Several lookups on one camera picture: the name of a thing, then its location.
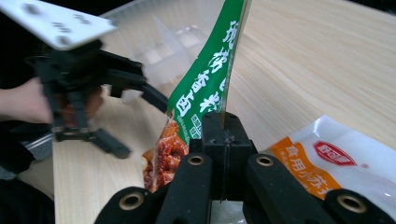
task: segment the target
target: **human hand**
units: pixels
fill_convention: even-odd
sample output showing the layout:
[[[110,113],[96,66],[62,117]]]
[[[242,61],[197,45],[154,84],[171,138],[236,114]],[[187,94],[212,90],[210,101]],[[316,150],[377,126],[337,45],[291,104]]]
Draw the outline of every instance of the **human hand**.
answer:
[[[92,118],[103,103],[102,88],[95,90],[87,99],[85,109],[88,118]],[[59,106],[66,124],[73,122],[73,107],[62,97]],[[10,90],[0,90],[1,120],[22,120],[31,123],[52,123],[53,117],[42,85],[37,77]]]

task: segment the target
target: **white mounting plate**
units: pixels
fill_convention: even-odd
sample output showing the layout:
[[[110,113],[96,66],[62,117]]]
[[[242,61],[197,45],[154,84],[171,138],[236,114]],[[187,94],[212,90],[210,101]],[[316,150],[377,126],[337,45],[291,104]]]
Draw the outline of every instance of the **white mounting plate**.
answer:
[[[110,20],[37,0],[0,0],[0,10],[57,50],[74,49],[116,29]]]

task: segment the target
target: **orange package label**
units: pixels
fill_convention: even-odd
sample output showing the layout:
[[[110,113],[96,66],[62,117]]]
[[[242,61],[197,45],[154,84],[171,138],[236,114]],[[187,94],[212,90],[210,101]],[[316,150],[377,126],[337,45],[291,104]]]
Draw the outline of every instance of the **orange package label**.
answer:
[[[303,187],[316,197],[324,199],[329,190],[341,188],[329,173],[311,163],[300,143],[293,144],[287,137],[270,149]]]

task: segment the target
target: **transparent plastic container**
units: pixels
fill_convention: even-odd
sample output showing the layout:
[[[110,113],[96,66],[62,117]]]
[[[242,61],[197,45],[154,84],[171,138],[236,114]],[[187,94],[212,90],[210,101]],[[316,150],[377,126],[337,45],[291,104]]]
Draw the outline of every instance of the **transparent plastic container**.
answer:
[[[158,87],[184,76],[209,37],[224,1],[139,0],[107,12],[118,30],[102,38],[105,49],[141,62]],[[125,91],[124,102],[139,92]]]

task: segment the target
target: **red logo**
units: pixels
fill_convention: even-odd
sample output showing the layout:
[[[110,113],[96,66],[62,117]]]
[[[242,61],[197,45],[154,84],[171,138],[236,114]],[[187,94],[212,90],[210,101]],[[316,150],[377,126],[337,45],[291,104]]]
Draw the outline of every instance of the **red logo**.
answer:
[[[348,156],[345,151],[341,150],[330,143],[317,141],[314,143],[314,149],[323,160],[339,166],[354,166],[356,162]]]

